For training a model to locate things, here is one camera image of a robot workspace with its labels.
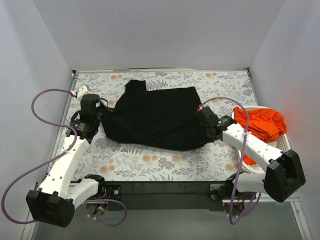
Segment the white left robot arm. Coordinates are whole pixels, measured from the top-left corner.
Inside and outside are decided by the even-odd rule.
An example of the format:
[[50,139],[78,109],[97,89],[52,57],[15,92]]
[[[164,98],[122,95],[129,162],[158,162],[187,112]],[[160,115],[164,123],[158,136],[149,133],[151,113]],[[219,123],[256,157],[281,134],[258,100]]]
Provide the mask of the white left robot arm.
[[35,221],[65,228],[85,200],[89,197],[101,200],[106,196],[106,187],[99,183],[99,176],[86,177],[70,186],[78,162],[98,132],[101,108],[97,94],[87,93],[81,97],[80,110],[73,115],[65,134],[63,156],[56,160],[39,188],[26,196]]

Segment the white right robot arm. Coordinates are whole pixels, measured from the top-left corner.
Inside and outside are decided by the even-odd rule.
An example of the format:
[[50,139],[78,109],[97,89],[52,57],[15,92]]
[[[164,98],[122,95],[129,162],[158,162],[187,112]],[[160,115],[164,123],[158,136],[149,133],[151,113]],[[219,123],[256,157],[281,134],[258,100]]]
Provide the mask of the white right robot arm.
[[239,170],[216,190],[222,197],[237,199],[243,193],[263,193],[282,203],[306,183],[299,155],[292,149],[283,151],[247,132],[229,116],[218,117],[210,107],[196,113],[205,143],[222,141],[248,156],[262,169],[261,173]]

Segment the black t shirt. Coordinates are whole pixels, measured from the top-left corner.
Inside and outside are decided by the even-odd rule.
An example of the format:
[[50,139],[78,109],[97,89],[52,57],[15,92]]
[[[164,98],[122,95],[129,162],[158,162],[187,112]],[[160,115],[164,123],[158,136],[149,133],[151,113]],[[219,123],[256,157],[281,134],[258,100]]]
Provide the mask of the black t shirt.
[[100,122],[106,137],[118,143],[189,151],[206,143],[196,116],[200,104],[193,86],[147,90],[145,81],[132,79]]

